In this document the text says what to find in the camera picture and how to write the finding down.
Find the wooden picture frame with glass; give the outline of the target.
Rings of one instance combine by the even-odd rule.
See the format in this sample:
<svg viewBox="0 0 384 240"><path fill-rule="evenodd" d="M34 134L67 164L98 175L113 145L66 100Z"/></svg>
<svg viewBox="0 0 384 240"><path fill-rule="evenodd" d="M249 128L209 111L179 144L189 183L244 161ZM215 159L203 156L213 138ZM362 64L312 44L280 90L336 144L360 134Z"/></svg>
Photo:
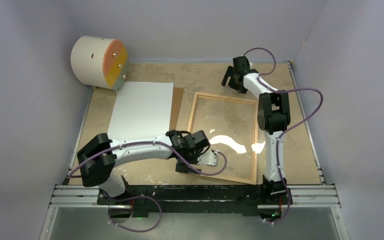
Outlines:
<svg viewBox="0 0 384 240"><path fill-rule="evenodd" d="M202 130L213 150L223 157L215 168L224 171L214 179L240 184L257 183L258 156L252 146L259 140L258 104L255 100L196 92L191 105L188 131Z"/></svg>

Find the glossy printed photo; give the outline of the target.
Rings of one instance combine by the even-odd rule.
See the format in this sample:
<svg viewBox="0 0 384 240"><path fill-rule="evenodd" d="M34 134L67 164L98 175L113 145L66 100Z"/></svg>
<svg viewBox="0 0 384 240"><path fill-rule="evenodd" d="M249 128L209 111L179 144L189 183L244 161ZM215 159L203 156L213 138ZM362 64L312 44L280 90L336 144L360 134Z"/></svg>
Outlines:
<svg viewBox="0 0 384 240"><path fill-rule="evenodd" d="M174 84L126 81L118 92L107 130L112 140L141 140L169 130Z"/></svg>

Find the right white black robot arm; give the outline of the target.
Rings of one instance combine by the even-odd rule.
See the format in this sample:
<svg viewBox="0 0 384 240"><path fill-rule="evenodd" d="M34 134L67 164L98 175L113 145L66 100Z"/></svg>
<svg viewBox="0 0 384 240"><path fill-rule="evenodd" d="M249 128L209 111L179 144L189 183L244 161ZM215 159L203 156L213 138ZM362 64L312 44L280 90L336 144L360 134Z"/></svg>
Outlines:
<svg viewBox="0 0 384 240"><path fill-rule="evenodd" d="M251 92L257 103L257 125L265 139L265 170L260 196L268 204L288 194L284 171L283 133L291 123L288 93L272 87L261 74L251 67L246 56L232 59L221 81L222 86L240 94Z"/></svg>

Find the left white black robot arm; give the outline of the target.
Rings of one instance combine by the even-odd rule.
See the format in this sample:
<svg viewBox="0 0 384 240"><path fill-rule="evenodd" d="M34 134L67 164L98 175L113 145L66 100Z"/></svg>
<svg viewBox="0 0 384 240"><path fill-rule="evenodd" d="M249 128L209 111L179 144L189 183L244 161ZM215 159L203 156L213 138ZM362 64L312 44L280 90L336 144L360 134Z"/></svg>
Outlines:
<svg viewBox="0 0 384 240"><path fill-rule="evenodd" d="M112 201L122 205L128 201L129 191L125 179L112 173L113 168L141 160L176 159L176 172L200 174L193 165L218 165L218 157L210 146L202 130L169 130L142 140L115 140L100 133L77 152L77 169L84 187L99 186Z"/></svg>

